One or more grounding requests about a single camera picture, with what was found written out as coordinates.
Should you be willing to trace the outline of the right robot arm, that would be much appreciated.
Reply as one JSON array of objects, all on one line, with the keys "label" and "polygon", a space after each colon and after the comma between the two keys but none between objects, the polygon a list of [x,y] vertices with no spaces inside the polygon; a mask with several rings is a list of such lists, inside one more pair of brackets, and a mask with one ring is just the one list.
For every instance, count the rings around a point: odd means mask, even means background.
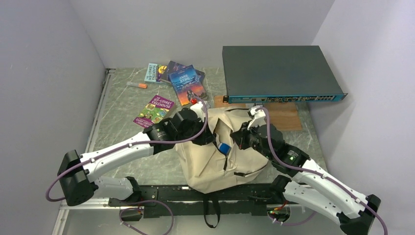
[{"label": "right robot arm", "polygon": [[285,200],[318,212],[340,226],[346,235],[367,235],[381,200],[364,195],[322,169],[308,154],[288,144],[273,125],[248,128],[230,134],[241,150],[255,150],[271,161],[280,172],[270,184],[270,198],[275,203]]}]

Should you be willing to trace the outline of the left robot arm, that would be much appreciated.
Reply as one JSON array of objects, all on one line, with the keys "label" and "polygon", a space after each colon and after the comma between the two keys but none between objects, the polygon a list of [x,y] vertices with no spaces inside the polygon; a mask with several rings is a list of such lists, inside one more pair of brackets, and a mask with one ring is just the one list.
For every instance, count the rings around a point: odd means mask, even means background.
[{"label": "left robot arm", "polygon": [[65,154],[58,179],[68,206],[78,206],[94,197],[109,197],[129,206],[137,204],[142,190],[133,177],[104,177],[107,172],[131,161],[154,156],[175,145],[192,141],[206,145],[213,141],[203,107],[184,108],[172,118],[145,128],[133,137],[107,148],[79,155]]}]

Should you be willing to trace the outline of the blue round eraser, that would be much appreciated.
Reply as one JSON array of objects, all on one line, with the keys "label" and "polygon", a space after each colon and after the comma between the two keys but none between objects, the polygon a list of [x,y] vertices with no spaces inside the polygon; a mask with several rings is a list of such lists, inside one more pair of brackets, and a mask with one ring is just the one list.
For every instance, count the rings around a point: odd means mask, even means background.
[{"label": "blue round eraser", "polygon": [[219,150],[220,153],[222,153],[222,154],[224,154],[226,156],[229,155],[230,150],[231,150],[231,147],[229,145],[227,145],[226,143],[222,143],[222,142],[220,142],[217,145],[217,148],[218,148],[218,150]]}]

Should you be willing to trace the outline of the beige canvas backpack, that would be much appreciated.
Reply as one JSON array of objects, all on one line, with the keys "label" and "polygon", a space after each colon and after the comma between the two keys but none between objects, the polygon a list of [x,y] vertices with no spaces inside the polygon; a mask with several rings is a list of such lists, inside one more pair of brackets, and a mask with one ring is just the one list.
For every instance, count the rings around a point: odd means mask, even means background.
[{"label": "beige canvas backpack", "polygon": [[250,119],[247,109],[209,109],[207,130],[213,132],[213,142],[196,145],[188,141],[175,145],[187,184],[202,193],[204,216],[212,204],[214,213],[220,217],[217,191],[251,182],[268,164],[263,155],[252,148],[240,149],[231,138],[231,133]]}]

